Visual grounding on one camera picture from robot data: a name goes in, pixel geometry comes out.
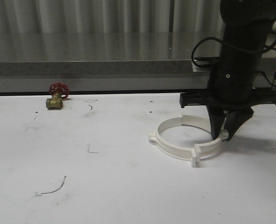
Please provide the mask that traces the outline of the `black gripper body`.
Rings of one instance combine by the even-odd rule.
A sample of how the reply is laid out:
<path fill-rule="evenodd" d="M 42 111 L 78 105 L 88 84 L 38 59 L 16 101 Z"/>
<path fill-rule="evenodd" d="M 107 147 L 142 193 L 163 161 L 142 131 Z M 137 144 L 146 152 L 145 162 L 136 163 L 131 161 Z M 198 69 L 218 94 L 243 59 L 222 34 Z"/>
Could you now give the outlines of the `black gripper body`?
<path fill-rule="evenodd" d="M 260 104 L 276 105 L 276 91 L 254 88 L 259 58 L 197 58 L 196 62 L 210 65 L 207 87 L 180 94 L 182 108 L 205 105 L 239 111 Z"/>

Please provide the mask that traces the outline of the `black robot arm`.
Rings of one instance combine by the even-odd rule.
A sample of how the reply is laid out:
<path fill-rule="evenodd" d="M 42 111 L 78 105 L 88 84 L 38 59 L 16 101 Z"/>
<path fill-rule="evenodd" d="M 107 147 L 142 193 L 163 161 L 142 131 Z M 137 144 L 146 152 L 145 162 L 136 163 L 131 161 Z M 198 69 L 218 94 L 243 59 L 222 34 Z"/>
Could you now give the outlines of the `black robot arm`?
<path fill-rule="evenodd" d="M 181 107 L 206 106 L 213 139 L 221 129 L 233 137 L 252 118 L 254 105 L 276 105 L 276 91 L 253 87 L 262 55 L 275 49 L 266 40 L 276 22 L 276 0 L 223 0 L 220 14 L 225 23 L 220 56 L 199 65 L 210 70 L 207 87 L 179 99 Z"/>

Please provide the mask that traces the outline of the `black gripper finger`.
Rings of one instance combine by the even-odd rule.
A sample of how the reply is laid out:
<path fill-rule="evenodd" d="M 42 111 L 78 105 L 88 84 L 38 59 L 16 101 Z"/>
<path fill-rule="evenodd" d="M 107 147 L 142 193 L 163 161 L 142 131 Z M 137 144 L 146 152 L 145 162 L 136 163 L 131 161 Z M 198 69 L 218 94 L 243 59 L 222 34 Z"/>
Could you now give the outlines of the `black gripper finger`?
<path fill-rule="evenodd" d="M 215 140 L 219 137 L 226 115 L 224 114 L 224 109 L 221 107 L 207 106 L 206 108 L 210 120 L 211 136 Z"/>
<path fill-rule="evenodd" d="M 236 131 L 249 119 L 252 118 L 254 111 L 251 108 L 245 108 L 231 112 L 226 117 L 226 130 L 228 132 L 227 141 L 231 140 Z"/>

